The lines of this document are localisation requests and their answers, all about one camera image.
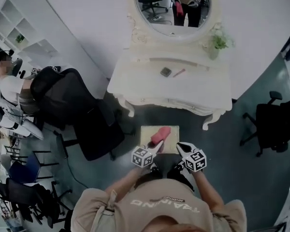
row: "chair armrest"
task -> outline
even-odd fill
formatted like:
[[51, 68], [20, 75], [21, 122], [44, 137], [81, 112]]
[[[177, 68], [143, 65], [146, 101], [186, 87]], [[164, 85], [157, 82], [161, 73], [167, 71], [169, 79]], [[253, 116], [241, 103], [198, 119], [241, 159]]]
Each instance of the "chair armrest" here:
[[108, 107], [108, 105], [106, 105], [106, 103], [103, 100], [98, 101], [98, 108], [102, 113], [105, 122], [107, 123], [108, 126], [111, 126], [116, 122], [113, 111]]
[[277, 91], [270, 91], [270, 97], [271, 97], [271, 100], [268, 102], [268, 104], [272, 104], [275, 100], [282, 100], [281, 93]]

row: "seated person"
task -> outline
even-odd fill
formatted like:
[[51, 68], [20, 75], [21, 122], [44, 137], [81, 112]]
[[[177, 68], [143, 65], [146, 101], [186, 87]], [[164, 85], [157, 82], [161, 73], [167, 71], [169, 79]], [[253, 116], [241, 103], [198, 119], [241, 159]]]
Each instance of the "seated person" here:
[[20, 104], [25, 114], [33, 114], [39, 108], [33, 99], [30, 86], [34, 75], [20, 79], [12, 75], [12, 58], [6, 53], [0, 52], [0, 92], [1, 95], [14, 105]]

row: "white wall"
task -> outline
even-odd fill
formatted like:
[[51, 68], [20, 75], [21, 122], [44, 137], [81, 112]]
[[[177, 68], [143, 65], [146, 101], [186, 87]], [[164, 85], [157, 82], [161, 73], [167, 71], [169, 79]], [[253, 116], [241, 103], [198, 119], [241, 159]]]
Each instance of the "white wall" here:
[[[105, 75], [129, 47], [126, 0], [48, 0]], [[290, 36], [290, 0], [221, 0], [223, 24], [237, 49], [232, 97], [241, 96]]]
[[126, 0], [48, 0], [107, 77], [129, 47]]
[[223, 24], [236, 41], [232, 97], [264, 72], [290, 36], [290, 0], [221, 0]]

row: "person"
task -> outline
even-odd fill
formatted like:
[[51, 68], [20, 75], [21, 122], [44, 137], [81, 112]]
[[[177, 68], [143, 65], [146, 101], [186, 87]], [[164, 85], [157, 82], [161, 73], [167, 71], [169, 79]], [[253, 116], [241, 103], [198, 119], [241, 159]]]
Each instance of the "person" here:
[[201, 199], [195, 197], [184, 169], [180, 161], [163, 179], [153, 163], [150, 173], [141, 176], [144, 170], [134, 168], [105, 191], [86, 189], [74, 208], [71, 231], [245, 232], [242, 202], [224, 204], [202, 171], [192, 173]]
[[183, 26], [188, 14], [188, 27], [199, 27], [202, 0], [172, 0], [174, 25]]
[[20, 104], [26, 114], [33, 114], [39, 108], [33, 99], [30, 86], [35, 75], [20, 79], [12, 75], [12, 58], [0, 51], [0, 92], [1, 95], [15, 106]]

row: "desk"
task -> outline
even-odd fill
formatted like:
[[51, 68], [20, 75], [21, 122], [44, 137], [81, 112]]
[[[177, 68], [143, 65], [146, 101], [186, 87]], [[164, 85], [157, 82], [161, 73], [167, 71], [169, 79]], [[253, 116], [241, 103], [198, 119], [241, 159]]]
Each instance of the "desk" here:
[[[160, 74], [162, 66], [172, 70], [169, 77]], [[173, 78], [181, 69], [185, 72]], [[228, 68], [209, 68], [178, 61], [131, 62], [124, 54], [117, 62], [107, 88], [120, 105], [134, 116], [132, 105], [154, 104], [186, 109], [201, 116], [208, 116], [208, 124], [218, 121], [220, 116], [232, 109]]]

